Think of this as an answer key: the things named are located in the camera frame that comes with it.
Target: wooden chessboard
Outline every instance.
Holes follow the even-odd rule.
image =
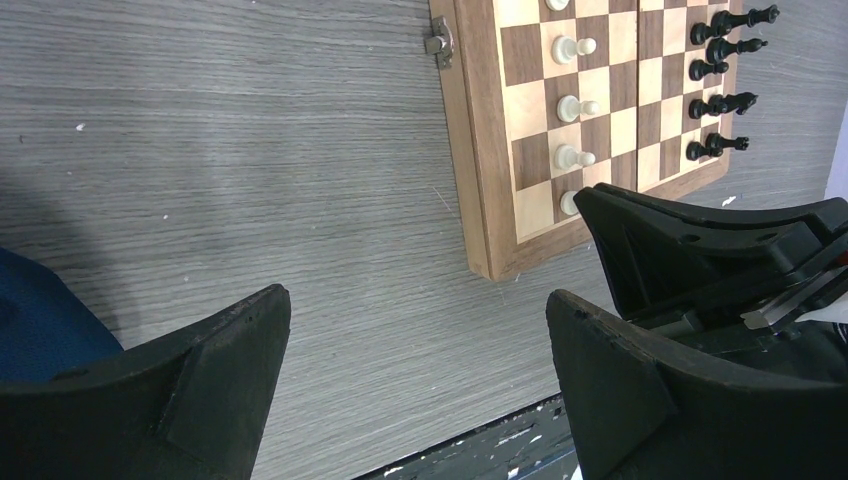
[[[741,0],[430,0],[455,42],[441,70],[466,250],[471,269],[492,280],[514,276],[590,239],[560,202],[600,182],[675,199],[723,176],[723,157],[686,159],[710,132],[731,135],[731,115],[692,120],[689,103],[734,93],[736,63],[700,82],[704,59],[689,32],[714,12],[741,12]],[[597,50],[557,64],[561,35],[593,38]],[[738,30],[729,37],[738,40]],[[570,123],[556,113],[565,95],[600,105]],[[591,152],[588,167],[560,170],[563,144]]]

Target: chess piece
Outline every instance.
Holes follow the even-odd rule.
[[[697,120],[704,115],[709,115],[711,117],[717,117],[719,115],[725,114],[730,110],[727,110],[728,105],[725,105],[721,102],[713,103],[713,98],[721,97],[721,95],[714,95],[710,98],[710,102],[707,103],[700,98],[692,100],[692,103],[689,104],[689,118],[693,120]]]
[[[571,145],[562,145],[557,148],[555,155],[555,163],[560,170],[568,170],[569,168],[580,165],[588,167],[595,164],[595,154],[589,152],[578,152]]]
[[[594,53],[598,48],[598,42],[595,41],[594,38],[584,38],[582,40],[574,41],[571,37],[557,37],[554,40],[554,45],[551,48],[551,55],[553,55],[554,60],[560,64],[565,65],[570,61],[574,60],[578,55],[589,55]]]
[[[729,33],[730,30],[733,30],[736,27],[741,27],[742,25],[753,27],[754,25],[764,22],[774,23],[779,15],[780,10],[777,9],[777,5],[772,5],[765,10],[752,8],[745,15],[734,15],[727,10],[723,10],[713,15],[713,18],[710,21],[710,26],[713,28],[718,26],[723,26],[721,28],[724,29],[729,28]]]
[[[548,8],[555,12],[560,12],[565,10],[565,7],[568,6],[569,0],[547,0]]]
[[[723,38],[715,38],[710,40],[710,44],[707,46],[707,61],[710,63],[720,63],[733,54],[754,53],[765,46],[768,46],[768,42],[759,38],[753,38],[739,43],[731,43]]]
[[[718,158],[724,155],[724,150],[720,148],[709,148],[701,145],[699,142],[691,142],[686,146],[686,158],[697,161],[701,157]]]
[[[709,104],[714,109],[722,110],[721,113],[736,111],[737,115],[745,115],[749,108],[757,104],[757,95],[751,92],[744,92],[738,95],[713,95],[710,97]]]
[[[595,101],[581,102],[574,95],[562,97],[557,104],[557,116],[563,122],[569,123],[577,120],[581,114],[597,115],[601,111],[601,105]]]
[[[731,30],[733,28],[725,23],[707,25],[698,22],[692,27],[692,32],[689,33],[689,41],[692,42],[692,45],[703,45],[711,38],[719,38],[729,34]]]
[[[580,210],[577,209],[577,204],[574,203],[575,195],[577,195],[577,192],[566,192],[565,195],[559,199],[559,208],[562,210],[562,213],[568,216],[580,213]]]
[[[711,150],[721,150],[724,148],[732,148],[734,150],[745,151],[748,150],[748,137],[739,137],[734,140],[730,140],[721,136],[720,133],[711,133],[707,135],[706,145],[707,148]]]
[[[692,79],[693,82],[697,82],[707,75],[721,75],[723,73],[727,73],[728,70],[730,70],[730,64],[727,62],[712,65],[703,60],[695,60],[691,65],[689,65],[689,78]]]

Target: chess board frame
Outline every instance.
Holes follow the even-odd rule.
[[[728,3],[731,11],[742,11],[742,0]],[[446,18],[455,42],[453,66],[441,70],[440,76],[471,270],[493,281],[503,280],[590,240],[578,218],[519,241],[494,1],[430,0],[430,9],[433,18]],[[728,36],[730,41],[738,39],[739,29]],[[727,62],[725,94],[736,91],[736,56]],[[732,122],[731,114],[722,118],[723,136],[731,135]],[[677,199],[724,176],[729,157],[726,150],[717,161],[698,168],[697,175],[674,178],[643,193]]]

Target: dark brown square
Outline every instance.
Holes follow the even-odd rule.
[[[566,6],[563,10],[557,12],[555,10],[551,10],[548,7],[548,2],[545,0],[539,0],[539,19],[544,22],[554,22],[557,20],[571,20],[576,17],[577,13],[574,9],[574,2],[568,2],[568,6]]]
[[[610,112],[626,110],[637,105],[638,65],[639,62],[634,60],[610,66]]]
[[[662,57],[663,11],[639,12],[639,60]]]
[[[610,13],[635,12],[637,0],[612,0],[610,2]]]
[[[501,38],[507,86],[544,78],[542,31],[538,23],[502,28]]]
[[[598,42],[595,53],[577,57],[578,70],[585,72],[609,65],[609,15],[578,18],[577,38],[594,38]]]
[[[683,63],[685,54],[663,57],[663,100],[683,95]]]
[[[690,7],[686,10],[686,51],[698,50],[705,48],[705,45],[695,45],[692,43],[692,27],[697,23],[707,23],[707,6]]]
[[[698,90],[697,92],[687,93],[683,96],[683,133],[701,128],[701,119],[696,120],[689,116],[689,105],[695,100],[700,100],[701,94],[702,92]]]
[[[590,118],[580,124],[580,142],[584,152],[594,153],[599,162],[612,155],[610,151],[610,116]]]
[[[612,173],[612,184],[626,188],[627,190],[636,190],[636,179],[638,178],[639,163],[636,160],[636,152],[627,152],[624,155],[619,155],[610,162],[610,170]]]
[[[639,107],[638,118],[636,119],[636,125],[638,125],[636,139],[639,148],[645,148],[659,143],[661,113],[662,102]]]
[[[548,132],[512,142],[512,160],[515,165],[516,190],[524,190],[550,180]]]
[[[551,180],[552,200],[554,202],[554,223],[572,218],[562,213],[562,208],[559,206],[560,200],[566,193],[578,192],[581,188],[583,188],[583,170],[566,173]]]
[[[548,112],[548,130],[553,130],[555,128],[562,127],[563,125],[567,125],[567,123],[560,120],[556,114],[557,104],[559,103],[559,100],[566,95],[574,95],[579,99],[579,85],[576,73],[545,79],[545,103],[547,104],[546,110]],[[578,117],[577,120],[572,123],[577,123],[579,121],[580,118]]]
[[[680,173],[680,137],[660,144],[660,180]]]
[[[706,127],[701,129],[701,145],[707,144],[707,136],[711,133],[718,133],[718,124],[714,123],[712,125],[707,125]],[[698,163],[709,162],[712,160],[712,157],[705,156],[698,159]]]
[[[724,75],[707,75],[704,77],[704,88],[712,88],[721,85],[721,82],[724,81]]]

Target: blue object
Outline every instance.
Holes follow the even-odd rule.
[[[47,382],[122,351],[52,270],[0,248],[0,382]]]

